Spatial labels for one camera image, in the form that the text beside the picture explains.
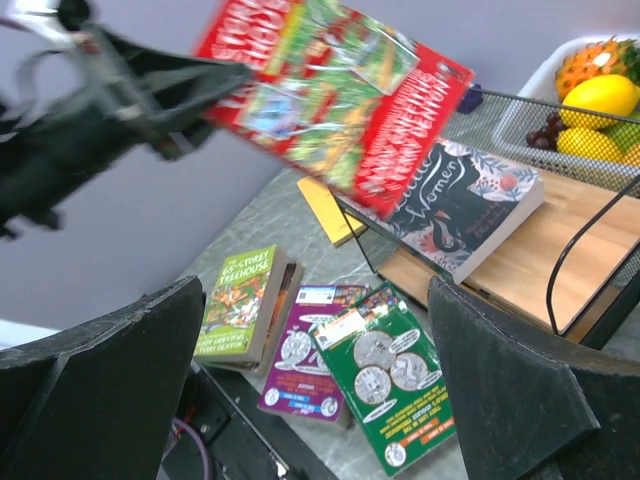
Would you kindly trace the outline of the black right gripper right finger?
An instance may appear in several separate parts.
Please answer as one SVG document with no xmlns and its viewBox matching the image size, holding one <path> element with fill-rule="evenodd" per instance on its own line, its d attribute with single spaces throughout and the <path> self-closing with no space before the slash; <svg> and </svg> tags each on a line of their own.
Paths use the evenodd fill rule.
<svg viewBox="0 0 640 480">
<path fill-rule="evenodd" d="M 434 277 L 432 334 L 471 479 L 636 479 L 639 364 Z"/>
</svg>

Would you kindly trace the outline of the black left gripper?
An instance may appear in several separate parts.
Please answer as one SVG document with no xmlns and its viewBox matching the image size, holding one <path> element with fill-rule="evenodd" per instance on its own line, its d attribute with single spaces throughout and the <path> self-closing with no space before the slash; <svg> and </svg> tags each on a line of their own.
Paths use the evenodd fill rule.
<svg viewBox="0 0 640 480">
<path fill-rule="evenodd" d="M 1 114 L 1 236 L 23 217 L 61 227 L 56 206 L 138 145 L 179 160 L 215 132 L 205 112 L 252 77 L 242 63 L 148 48 L 92 18 L 87 1 L 12 1 L 3 23 L 43 37 L 52 49 L 24 60 L 15 114 Z M 36 103 L 33 71 L 49 55 L 66 55 L 85 78 L 71 94 L 29 120 Z"/>
</svg>

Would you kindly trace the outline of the green back-cover Treehouse book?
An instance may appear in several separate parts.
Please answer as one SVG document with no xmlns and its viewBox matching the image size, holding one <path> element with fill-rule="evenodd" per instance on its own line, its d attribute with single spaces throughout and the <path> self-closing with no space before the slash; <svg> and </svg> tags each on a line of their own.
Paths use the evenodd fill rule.
<svg viewBox="0 0 640 480">
<path fill-rule="evenodd" d="M 387 476 L 455 434 L 434 343 L 390 283 L 310 336 Z"/>
</svg>

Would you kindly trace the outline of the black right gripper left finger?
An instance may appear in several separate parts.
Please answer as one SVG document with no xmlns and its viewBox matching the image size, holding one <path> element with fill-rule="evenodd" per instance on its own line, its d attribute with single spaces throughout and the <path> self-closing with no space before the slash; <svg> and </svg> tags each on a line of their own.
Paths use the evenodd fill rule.
<svg viewBox="0 0 640 480">
<path fill-rule="evenodd" d="M 155 478 L 203 314 L 190 276 L 2 351 L 2 478 Z"/>
</svg>

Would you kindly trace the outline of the red 13-Storey Treehouse book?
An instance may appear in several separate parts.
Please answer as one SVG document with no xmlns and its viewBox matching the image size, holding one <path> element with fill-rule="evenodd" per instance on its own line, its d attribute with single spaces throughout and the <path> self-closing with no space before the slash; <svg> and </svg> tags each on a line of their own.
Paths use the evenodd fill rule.
<svg viewBox="0 0 640 480">
<path fill-rule="evenodd" d="M 383 217 L 474 77 L 337 1 L 225 1 L 196 53 L 252 71 L 211 121 Z"/>
</svg>

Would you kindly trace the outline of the Little Women floral book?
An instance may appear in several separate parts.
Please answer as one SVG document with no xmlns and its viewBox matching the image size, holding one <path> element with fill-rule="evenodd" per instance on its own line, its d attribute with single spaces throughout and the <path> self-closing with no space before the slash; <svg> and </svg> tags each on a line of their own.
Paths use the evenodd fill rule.
<svg viewBox="0 0 640 480">
<path fill-rule="evenodd" d="M 459 284 L 543 204 L 544 183 L 531 167 L 442 140 L 386 221 L 340 202 Z"/>
</svg>

